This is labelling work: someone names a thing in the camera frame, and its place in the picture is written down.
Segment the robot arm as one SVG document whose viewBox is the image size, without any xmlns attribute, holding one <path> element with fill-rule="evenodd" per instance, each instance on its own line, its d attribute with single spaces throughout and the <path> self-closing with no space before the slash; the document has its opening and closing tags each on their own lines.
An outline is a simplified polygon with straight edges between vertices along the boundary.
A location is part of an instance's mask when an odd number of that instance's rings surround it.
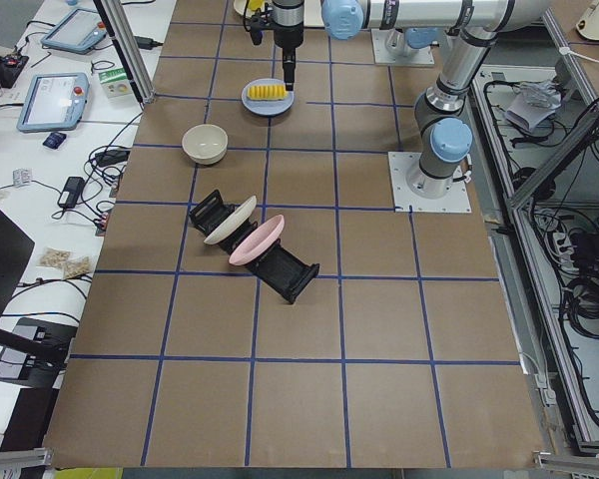
<svg viewBox="0 0 599 479">
<path fill-rule="evenodd" d="M 458 34 L 451 56 L 424 100 L 442 113 L 456 113 L 483 60 L 501 31 L 513 31 L 540 18 L 548 1 L 322 1 L 321 19 L 328 36 L 349 40 L 364 29 L 393 30 L 447 27 Z M 274 1 L 252 17 L 244 17 L 252 42 L 262 43 L 263 33 L 274 32 L 283 50 L 284 82 L 295 85 L 296 49 L 303 41 L 304 3 Z"/>
<path fill-rule="evenodd" d="M 444 197 L 451 188 L 456 168 L 471 149 L 473 135 L 459 113 L 469 83 L 490 43 L 488 38 L 479 38 L 478 32 L 468 28 L 460 31 L 436 83 L 415 103 L 422 152 L 407 174 L 407 183 L 422 198 Z"/>
</svg>

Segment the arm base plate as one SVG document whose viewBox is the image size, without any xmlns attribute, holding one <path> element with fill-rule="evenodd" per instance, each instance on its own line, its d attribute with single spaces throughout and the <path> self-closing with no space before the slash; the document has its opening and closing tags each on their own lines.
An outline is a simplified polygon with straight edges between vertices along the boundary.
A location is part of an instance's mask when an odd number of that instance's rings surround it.
<svg viewBox="0 0 599 479">
<path fill-rule="evenodd" d="M 415 27 L 371 31 L 374 63 L 385 66 L 432 67 L 431 45 L 438 29 Z"/>
<path fill-rule="evenodd" d="M 394 209 L 403 213 L 470 214 L 470 175 L 459 165 L 446 179 L 434 179 L 420 168 L 420 152 L 389 152 Z"/>
</svg>

